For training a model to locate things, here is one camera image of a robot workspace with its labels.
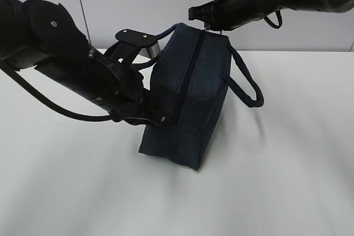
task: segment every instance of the bag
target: bag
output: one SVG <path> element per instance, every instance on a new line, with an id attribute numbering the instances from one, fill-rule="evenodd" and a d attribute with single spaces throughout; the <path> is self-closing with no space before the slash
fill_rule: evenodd
<path id="1" fill-rule="evenodd" d="M 227 36 L 180 23 L 158 38 L 173 31 L 150 79 L 151 95 L 166 111 L 166 121 L 146 126 L 139 152 L 198 170 L 228 87 L 248 107 L 261 107 L 264 99 Z M 230 78 L 231 55 L 256 91 L 255 101 Z"/>

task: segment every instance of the table surface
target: table surface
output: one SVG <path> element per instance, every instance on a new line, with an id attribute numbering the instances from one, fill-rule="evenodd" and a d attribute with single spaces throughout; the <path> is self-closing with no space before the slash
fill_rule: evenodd
<path id="1" fill-rule="evenodd" d="M 265 105 L 229 90 L 199 172 L 139 154 L 143 126 L 67 119 L 0 73 L 0 235 L 354 235 L 354 54 L 240 54 Z M 22 75 L 72 111 L 105 114 Z"/>

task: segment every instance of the black cable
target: black cable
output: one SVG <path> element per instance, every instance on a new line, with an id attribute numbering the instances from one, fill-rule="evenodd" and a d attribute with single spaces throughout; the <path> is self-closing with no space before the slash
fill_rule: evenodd
<path id="1" fill-rule="evenodd" d="M 8 64 L 4 61 L 0 60 L 0 69 L 5 72 L 10 78 L 12 78 L 18 85 L 24 88 L 28 93 L 30 93 L 33 97 L 39 100 L 41 103 L 46 105 L 48 108 L 52 109 L 53 111 L 64 115 L 66 117 L 80 120 L 80 121 L 87 121 L 87 122 L 104 122 L 112 120 L 111 116 L 85 116 L 78 113 L 73 113 L 60 107 L 59 105 L 52 102 L 50 99 L 45 97 L 42 93 L 36 90 L 31 84 L 29 84 L 24 78 L 22 78 L 19 74 L 16 73 Z"/>
<path id="2" fill-rule="evenodd" d="M 268 17 L 265 17 L 264 20 L 265 22 L 268 23 L 269 26 L 271 26 L 274 29 L 280 29 L 283 26 L 283 18 L 282 18 L 282 14 L 280 11 L 276 11 L 275 12 L 277 15 L 277 19 L 278 19 L 278 25 L 276 25 L 274 22 L 272 22 Z"/>

